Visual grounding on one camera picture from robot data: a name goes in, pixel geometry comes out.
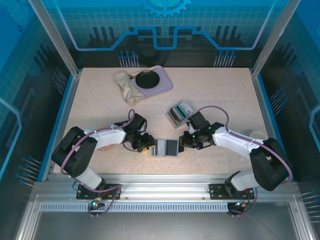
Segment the beige cloth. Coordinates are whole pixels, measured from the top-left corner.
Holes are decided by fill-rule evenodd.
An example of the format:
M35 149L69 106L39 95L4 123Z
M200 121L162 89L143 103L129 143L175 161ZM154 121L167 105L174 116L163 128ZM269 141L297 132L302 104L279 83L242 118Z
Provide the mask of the beige cloth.
M136 105L136 103L145 99L146 96L143 95L135 85L131 82L129 75L124 71L117 73L114 76L115 82L119 85L124 100L130 105Z

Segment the plastic enclosure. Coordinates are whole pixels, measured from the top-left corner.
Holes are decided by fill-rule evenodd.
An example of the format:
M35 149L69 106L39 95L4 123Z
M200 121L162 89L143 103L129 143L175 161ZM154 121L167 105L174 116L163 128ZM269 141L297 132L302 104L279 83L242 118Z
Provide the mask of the plastic enclosure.
M165 114L174 129L184 125L190 116L194 114L194 109L186 100L179 102L171 107Z
M178 157L179 141L177 139L156 139L151 148L151 157Z

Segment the table surface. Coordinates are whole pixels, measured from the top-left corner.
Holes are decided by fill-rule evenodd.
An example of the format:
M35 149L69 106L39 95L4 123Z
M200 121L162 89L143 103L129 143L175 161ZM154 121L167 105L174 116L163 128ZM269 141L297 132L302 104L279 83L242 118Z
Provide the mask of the table surface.
M132 107L125 102L114 75L142 69L84 68L65 134L74 126L95 130L125 121L133 108L147 119L147 132L155 139L178 139L188 127L174 129L165 115L182 100L187 100L194 110L207 105L224 108L230 116L229 128L238 133L267 134L248 68L165 68L173 89ZM226 116L218 109L201 112L211 124L226 122ZM131 152L122 144L108 151L94 151L89 165L99 174L233 174L251 168L249 159L219 146L202 150L185 148L178 157L151 157L150 151ZM54 172L59 173L60 167L56 165Z

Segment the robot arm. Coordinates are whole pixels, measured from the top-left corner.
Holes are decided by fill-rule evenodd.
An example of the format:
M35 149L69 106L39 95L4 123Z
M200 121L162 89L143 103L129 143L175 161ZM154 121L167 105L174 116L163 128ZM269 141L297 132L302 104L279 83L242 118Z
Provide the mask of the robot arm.
M214 145L225 147L251 161L252 169L238 171L225 181L225 188L230 195L236 191L255 187L273 191L289 176L285 166L274 155L258 145L270 148L290 165L285 152L275 139L269 138L265 141L253 139L227 130L221 123L216 122L211 125L200 112L195 113L188 120L190 130L185 131L179 138L180 152L183 152L184 147L201 150Z
M96 131L87 137L72 153L64 166L64 170L92 190L104 190L105 181L90 167L89 162L96 149L112 144L130 142L137 152L144 152L156 144L155 139L146 133L147 120L135 113L132 121L118 122L106 130ZM74 145L91 131L84 131L75 126L62 139L53 151L51 159L60 167Z

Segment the gray floor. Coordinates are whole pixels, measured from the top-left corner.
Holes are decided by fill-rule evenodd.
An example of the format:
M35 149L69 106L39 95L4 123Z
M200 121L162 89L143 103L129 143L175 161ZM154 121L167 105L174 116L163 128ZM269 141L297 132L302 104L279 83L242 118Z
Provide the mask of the gray floor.
M290 209L259 203L249 217L226 213L41 213L34 240L296 240ZM263 222L278 238L266 230Z

